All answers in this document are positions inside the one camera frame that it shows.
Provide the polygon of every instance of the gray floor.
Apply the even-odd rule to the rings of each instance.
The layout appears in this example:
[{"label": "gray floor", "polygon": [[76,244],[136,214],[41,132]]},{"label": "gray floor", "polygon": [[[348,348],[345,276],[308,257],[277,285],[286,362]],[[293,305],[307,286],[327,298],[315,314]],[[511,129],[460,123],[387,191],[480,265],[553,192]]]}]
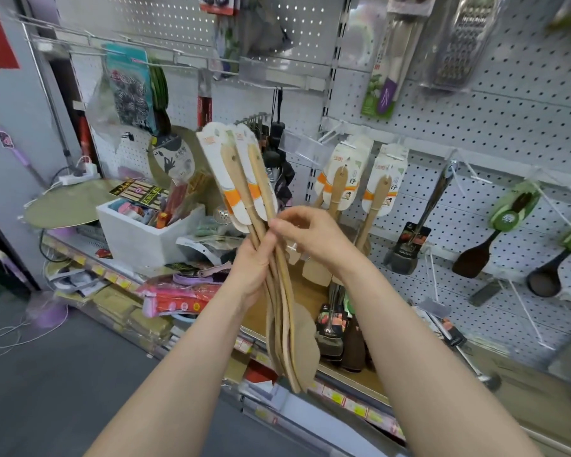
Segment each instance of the gray floor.
[{"label": "gray floor", "polygon": [[[24,311],[23,302],[3,294],[0,327]],[[71,311],[53,333],[0,357],[0,457],[81,456],[156,365]],[[203,455],[269,454],[314,455],[220,400]]]}]

